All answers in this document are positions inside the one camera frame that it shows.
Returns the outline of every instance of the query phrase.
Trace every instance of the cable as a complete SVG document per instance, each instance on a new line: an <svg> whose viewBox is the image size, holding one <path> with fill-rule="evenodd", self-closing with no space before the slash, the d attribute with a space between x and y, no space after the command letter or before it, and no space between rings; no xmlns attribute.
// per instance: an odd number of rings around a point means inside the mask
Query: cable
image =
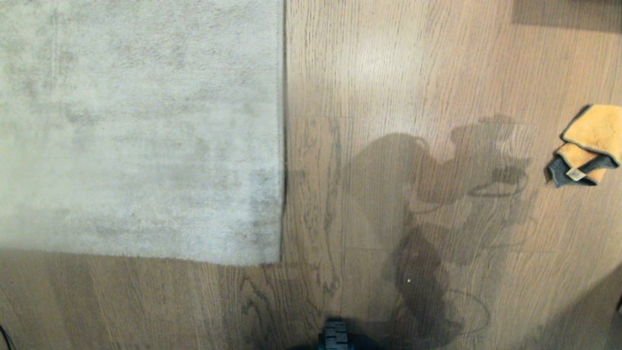
<svg viewBox="0 0 622 350"><path fill-rule="evenodd" d="M1 324L0 324L0 333L2 333L2 338L4 338L4 342L6 343L7 350L15 350L15 344L13 343L13 340L9 336L9 333L7 333L4 330Z"/></svg>

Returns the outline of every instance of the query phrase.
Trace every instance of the gray rug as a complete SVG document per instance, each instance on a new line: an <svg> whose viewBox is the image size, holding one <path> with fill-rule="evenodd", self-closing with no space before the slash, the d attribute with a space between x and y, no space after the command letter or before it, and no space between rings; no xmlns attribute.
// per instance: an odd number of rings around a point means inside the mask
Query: gray rug
<svg viewBox="0 0 622 350"><path fill-rule="evenodd" d="M0 2L0 247L278 261L282 8Z"/></svg>

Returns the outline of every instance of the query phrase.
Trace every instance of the folded towel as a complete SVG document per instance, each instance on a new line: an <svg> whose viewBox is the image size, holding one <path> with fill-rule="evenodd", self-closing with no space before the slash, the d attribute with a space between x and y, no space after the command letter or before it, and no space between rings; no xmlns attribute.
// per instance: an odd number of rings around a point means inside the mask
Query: folded towel
<svg viewBox="0 0 622 350"><path fill-rule="evenodd" d="M622 159L622 107L586 107L562 133L560 147L549 171L557 187L567 184L596 186L607 169Z"/></svg>

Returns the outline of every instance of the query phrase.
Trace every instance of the wooden floor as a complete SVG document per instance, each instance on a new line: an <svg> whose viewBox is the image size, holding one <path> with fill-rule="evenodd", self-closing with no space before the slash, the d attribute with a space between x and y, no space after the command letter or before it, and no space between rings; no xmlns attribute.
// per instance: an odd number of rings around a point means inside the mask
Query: wooden floor
<svg viewBox="0 0 622 350"><path fill-rule="evenodd" d="M546 183L622 105L622 2L287 1L282 263L0 252L24 349L622 349L622 170Z"/></svg>

